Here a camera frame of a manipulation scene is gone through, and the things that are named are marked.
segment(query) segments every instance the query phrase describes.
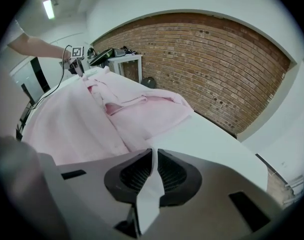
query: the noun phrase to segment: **pink cloth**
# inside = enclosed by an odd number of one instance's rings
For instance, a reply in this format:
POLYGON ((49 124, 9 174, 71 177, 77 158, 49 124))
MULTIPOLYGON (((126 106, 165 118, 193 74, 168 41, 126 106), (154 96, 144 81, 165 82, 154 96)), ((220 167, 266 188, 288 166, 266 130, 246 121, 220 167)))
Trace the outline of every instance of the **pink cloth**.
POLYGON ((93 161, 149 148, 147 139, 193 111, 178 94, 144 86, 124 90, 113 76, 79 79, 44 100, 22 141, 52 155, 57 165, 93 161))

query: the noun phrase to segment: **brick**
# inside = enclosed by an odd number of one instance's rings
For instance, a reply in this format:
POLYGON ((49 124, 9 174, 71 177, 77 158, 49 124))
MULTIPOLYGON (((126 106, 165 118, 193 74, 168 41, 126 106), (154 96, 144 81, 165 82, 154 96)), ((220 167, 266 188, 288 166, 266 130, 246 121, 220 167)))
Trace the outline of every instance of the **brick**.
POLYGON ((234 133, 264 110, 290 64, 252 29, 197 13, 131 22, 101 37, 94 48, 124 45, 143 55, 143 77, 153 77, 158 88, 181 94, 198 112, 234 133))

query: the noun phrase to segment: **fluorescent light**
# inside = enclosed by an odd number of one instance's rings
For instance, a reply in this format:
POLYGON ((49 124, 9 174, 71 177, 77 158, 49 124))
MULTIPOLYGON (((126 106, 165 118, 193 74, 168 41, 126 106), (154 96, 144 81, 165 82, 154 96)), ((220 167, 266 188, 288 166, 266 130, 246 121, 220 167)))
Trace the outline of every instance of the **fluorescent light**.
POLYGON ((46 0, 43 2, 46 14, 48 16, 49 19, 54 18, 54 12, 53 12, 53 7, 52 7, 52 3, 51 0, 46 0))

